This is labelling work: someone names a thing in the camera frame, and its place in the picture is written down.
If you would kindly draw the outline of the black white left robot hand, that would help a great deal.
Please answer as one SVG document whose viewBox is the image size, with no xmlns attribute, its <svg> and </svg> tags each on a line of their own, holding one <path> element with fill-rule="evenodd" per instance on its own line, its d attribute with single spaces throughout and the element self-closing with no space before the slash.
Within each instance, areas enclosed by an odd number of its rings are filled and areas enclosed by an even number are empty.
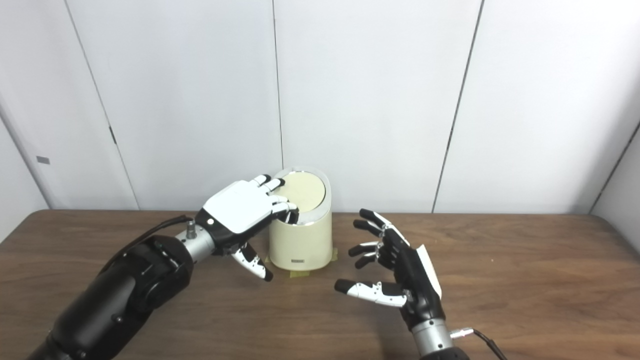
<svg viewBox="0 0 640 360">
<path fill-rule="evenodd" d="M 299 219 L 297 205 L 274 194 L 285 184 L 283 178 L 260 174 L 252 180 L 235 181 L 211 196 L 194 217 L 209 237 L 210 255 L 231 256 L 261 280 L 271 281 L 274 274 L 249 241 L 272 221 L 294 224 Z"/>
</svg>

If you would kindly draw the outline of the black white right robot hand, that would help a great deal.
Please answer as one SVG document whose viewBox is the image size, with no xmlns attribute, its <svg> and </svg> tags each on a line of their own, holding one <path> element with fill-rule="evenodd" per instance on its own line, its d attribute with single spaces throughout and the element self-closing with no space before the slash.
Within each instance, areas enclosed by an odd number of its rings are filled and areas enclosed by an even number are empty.
<svg viewBox="0 0 640 360">
<path fill-rule="evenodd" d="M 392 271 L 394 281 L 338 279 L 334 289 L 346 296 L 400 309 L 409 330 L 423 322 L 445 321 L 442 288 L 425 246 L 413 247 L 391 221 L 373 210 L 361 208 L 359 216 L 353 226 L 377 239 L 357 244 L 348 250 L 348 255 L 359 257 L 354 264 L 356 269 L 378 264 Z"/>
</svg>

